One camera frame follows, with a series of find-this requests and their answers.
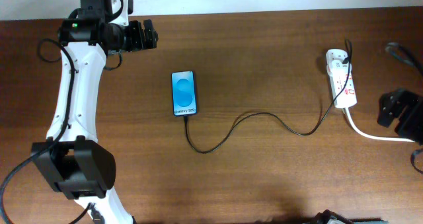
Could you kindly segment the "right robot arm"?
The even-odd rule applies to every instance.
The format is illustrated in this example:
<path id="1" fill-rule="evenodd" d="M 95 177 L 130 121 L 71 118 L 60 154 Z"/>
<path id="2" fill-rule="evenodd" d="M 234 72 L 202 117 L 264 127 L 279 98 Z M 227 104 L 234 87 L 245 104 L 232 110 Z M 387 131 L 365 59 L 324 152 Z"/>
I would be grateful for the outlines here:
<path id="1" fill-rule="evenodd" d="M 395 133 L 399 139 L 422 144 L 422 97 L 404 89 L 385 93 L 379 99 L 377 123 L 388 128 L 393 120 L 399 122 Z M 384 223 L 382 219 L 347 219 L 333 211 L 318 213 L 311 221 L 314 224 L 368 224 Z"/>

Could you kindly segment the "blue screen Galaxy smartphone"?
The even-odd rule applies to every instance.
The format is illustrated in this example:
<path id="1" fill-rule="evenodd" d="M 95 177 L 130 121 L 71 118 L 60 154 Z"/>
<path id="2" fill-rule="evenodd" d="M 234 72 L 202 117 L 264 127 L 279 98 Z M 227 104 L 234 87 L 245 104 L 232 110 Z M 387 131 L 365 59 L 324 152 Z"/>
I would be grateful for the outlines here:
<path id="1" fill-rule="evenodd" d="M 175 72 L 171 75 L 173 114 L 190 116 L 198 111 L 196 84 L 193 71 Z"/>

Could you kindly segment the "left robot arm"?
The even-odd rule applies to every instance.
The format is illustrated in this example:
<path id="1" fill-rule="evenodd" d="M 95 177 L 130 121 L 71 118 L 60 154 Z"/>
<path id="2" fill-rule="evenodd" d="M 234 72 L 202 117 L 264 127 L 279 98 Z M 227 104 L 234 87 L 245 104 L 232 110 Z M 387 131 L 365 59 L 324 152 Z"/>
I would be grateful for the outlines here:
<path id="1" fill-rule="evenodd" d="M 62 64 L 54 119 L 46 140 L 32 145 L 34 164 L 53 191 L 85 208 L 95 223 L 133 223 L 114 183 L 114 156 L 98 144 L 96 105 L 111 55 L 153 49 L 150 20 L 129 20 L 133 0 L 81 0 L 59 30 Z"/>

